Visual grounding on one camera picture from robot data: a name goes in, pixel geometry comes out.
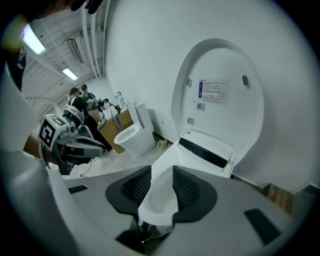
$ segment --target toilet tank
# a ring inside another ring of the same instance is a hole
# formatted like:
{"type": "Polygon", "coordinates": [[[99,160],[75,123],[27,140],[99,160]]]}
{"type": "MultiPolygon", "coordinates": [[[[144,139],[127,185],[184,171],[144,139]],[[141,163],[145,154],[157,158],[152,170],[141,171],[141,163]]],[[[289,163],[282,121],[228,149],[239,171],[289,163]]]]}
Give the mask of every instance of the toilet tank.
{"type": "Polygon", "coordinates": [[[139,121],[144,129],[154,130],[154,126],[151,122],[149,112],[146,108],[146,105],[143,102],[137,103],[134,105],[136,112],[138,114],[139,121]]]}

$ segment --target box on floor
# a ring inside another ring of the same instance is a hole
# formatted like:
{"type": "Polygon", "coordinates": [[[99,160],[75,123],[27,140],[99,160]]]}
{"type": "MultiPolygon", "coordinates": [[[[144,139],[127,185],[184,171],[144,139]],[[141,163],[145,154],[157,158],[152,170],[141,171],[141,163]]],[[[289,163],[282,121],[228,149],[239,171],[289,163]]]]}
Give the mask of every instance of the box on floor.
{"type": "Polygon", "coordinates": [[[110,144],[110,146],[114,149],[118,154],[125,151],[125,149],[114,143],[115,137],[127,129],[129,126],[133,125],[134,122],[131,119],[129,111],[125,111],[115,116],[114,118],[108,120],[105,123],[101,123],[98,126],[98,130],[101,135],[105,138],[105,140],[110,144]]]}

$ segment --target open toilet lid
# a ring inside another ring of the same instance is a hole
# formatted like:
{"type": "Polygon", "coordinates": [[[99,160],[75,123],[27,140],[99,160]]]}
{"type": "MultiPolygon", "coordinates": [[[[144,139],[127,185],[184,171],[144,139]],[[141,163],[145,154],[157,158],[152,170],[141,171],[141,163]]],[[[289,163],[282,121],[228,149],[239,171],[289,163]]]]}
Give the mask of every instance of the open toilet lid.
{"type": "Polygon", "coordinates": [[[141,125],[141,123],[139,121],[139,117],[138,117],[135,105],[129,99],[128,99],[127,104],[128,104],[129,113],[130,113],[130,116],[131,116],[131,119],[132,119],[133,123],[136,124],[137,126],[139,126],[139,128],[142,129],[143,127],[142,127],[142,125],[141,125]]]}
{"type": "Polygon", "coordinates": [[[198,131],[230,145],[236,165],[258,140],[264,117],[260,78],[247,54],[222,38],[196,44],[178,73],[171,117],[180,136],[198,131]]]}

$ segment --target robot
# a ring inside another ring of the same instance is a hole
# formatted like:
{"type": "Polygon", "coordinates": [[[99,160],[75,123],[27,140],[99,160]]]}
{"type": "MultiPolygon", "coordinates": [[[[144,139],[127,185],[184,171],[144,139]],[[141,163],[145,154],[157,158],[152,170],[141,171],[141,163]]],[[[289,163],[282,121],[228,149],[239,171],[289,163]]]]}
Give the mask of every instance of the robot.
{"type": "Polygon", "coordinates": [[[39,155],[41,162],[49,165],[45,148],[49,150],[62,175],[70,175],[75,165],[87,164],[92,158],[100,157],[106,148],[93,139],[87,126],[71,111],[65,110],[68,123],[56,114],[46,114],[39,130],[39,155]]]}

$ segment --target white toilet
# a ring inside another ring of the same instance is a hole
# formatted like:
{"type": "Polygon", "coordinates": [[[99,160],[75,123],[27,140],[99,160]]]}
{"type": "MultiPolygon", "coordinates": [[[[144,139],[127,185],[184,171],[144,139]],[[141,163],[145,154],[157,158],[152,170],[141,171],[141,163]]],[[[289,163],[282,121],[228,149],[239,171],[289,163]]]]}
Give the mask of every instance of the white toilet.
{"type": "Polygon", "coordinates": [[[176,79],[171,117],[180,136],[152,165],[151,187],[138,209],[141,220],[156,226],[172,225],[178,212],[173,166],[228,179],[259,138],[264,97],[246,53],[221,38],[194,46],[176,79]]]}
{"type": "Polygon", "coordinates": [[[121,131],[113,142],[123,147],[133,158],[138,158],[156,145],[152,135],[154,126],[144,103],[134,105],[128,100],[127,104],[133,125],[121,131]]]}

